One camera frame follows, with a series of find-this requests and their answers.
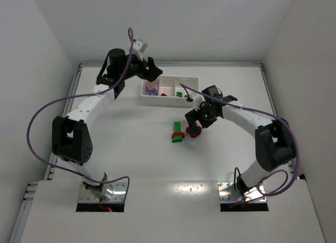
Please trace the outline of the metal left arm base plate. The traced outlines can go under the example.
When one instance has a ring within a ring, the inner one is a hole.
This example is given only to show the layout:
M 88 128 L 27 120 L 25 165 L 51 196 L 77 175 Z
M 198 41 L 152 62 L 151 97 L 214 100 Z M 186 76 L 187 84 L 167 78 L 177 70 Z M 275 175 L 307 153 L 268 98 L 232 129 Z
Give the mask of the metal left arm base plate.
M 127 182 L 114 182 L 100 186 L 83 183 L 80 187 L 78 203 L 80 204 L 121 204 L 125 200 Z

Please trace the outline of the purple flower lego brick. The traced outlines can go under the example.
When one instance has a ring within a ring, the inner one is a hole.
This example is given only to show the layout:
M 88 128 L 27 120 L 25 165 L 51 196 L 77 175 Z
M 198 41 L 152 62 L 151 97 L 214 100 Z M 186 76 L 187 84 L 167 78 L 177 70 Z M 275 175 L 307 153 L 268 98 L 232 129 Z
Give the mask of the purple flower lego brick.
M 149 93 L 149 95 L 151 95 L 151 96 L 157 96 L 157 95 L 158 95 L 158 91 L 157 91 L 156 88 L 149 89 L 149 90 L 148 90 L 148 93 Z

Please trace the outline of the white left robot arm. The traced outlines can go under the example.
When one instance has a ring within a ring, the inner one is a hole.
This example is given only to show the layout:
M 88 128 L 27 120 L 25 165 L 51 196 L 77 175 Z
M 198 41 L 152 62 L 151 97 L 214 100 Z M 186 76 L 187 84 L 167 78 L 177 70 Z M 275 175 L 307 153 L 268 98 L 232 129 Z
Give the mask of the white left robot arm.
M 89 129 L 99 114 L 115 100 L 125 87 L 125 81 L 134 76 L 153 82 L 163 71 L 153 58 L 140 59 L 126 55 L 119 48 L 112 49 L 98 73 L 92 92 L 81 104 L 64 117 L 52 122 L 52 152 L 71 165 L 83 179 L 85 188 L 95 195 L 103 195 L 107 175 L 88 164 L 93 153 Z

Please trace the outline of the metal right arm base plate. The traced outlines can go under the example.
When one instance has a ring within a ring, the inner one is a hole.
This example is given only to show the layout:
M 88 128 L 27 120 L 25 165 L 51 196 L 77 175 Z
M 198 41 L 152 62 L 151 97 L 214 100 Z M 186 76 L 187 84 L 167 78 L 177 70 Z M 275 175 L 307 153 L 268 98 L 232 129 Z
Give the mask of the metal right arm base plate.
M 243 196 L 234 190 L 233 182 L 218 182 L 219 201 L 221 204 L 234 204 L 234 203 L 267 203 L 267 198 L 264 196 L 264 185 L 260 184 L 259 189 L 256 187 L 248 190 Z

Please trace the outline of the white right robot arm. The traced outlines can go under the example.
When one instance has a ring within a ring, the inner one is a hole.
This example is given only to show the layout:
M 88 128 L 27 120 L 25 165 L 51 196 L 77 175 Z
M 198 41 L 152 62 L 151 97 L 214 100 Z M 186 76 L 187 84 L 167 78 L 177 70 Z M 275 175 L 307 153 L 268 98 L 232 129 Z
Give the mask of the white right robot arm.
M 243 106 L 236 97 L 224 96 L 216 86 L 199 92 L 182 86 L 193 109 L 185 115 L 191 136 L 210 127 L 218 118 L 239 126 L 255 140 L 255 160 L 234 179 L 231 193 L 242 197 L 252 188 L 258 188 L 279 167 L 292 160 L 300 164 L 297 139 L 288 122 L 265 111 Z

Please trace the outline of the purple butterfly lego brick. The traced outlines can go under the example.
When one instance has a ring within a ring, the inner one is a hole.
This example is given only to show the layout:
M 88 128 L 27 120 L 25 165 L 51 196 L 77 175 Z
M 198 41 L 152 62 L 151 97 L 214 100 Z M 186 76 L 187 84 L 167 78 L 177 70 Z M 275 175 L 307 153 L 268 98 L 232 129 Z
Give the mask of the purple butterfly lego brick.
M 153 83 L 148 82 L 148 83 L 146 83 L 145 88 L 148 92 L 149 89 L 155 88 L 155 85 Z

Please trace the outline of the red rounded lego brick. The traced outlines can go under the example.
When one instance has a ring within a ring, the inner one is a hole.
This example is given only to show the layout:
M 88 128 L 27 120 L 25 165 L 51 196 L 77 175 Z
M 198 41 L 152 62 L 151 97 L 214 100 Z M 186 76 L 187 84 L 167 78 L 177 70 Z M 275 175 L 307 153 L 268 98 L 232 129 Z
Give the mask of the red rounded lego brick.
M 197 125 L 196 128 L 191 131 L 190 131 L 189 126 L 186 128 L 186 133 L 188 133 L 191 138 L 198 137 L 201 134 L 201 132 L 202 132 L 202 127 L 199 125 Z

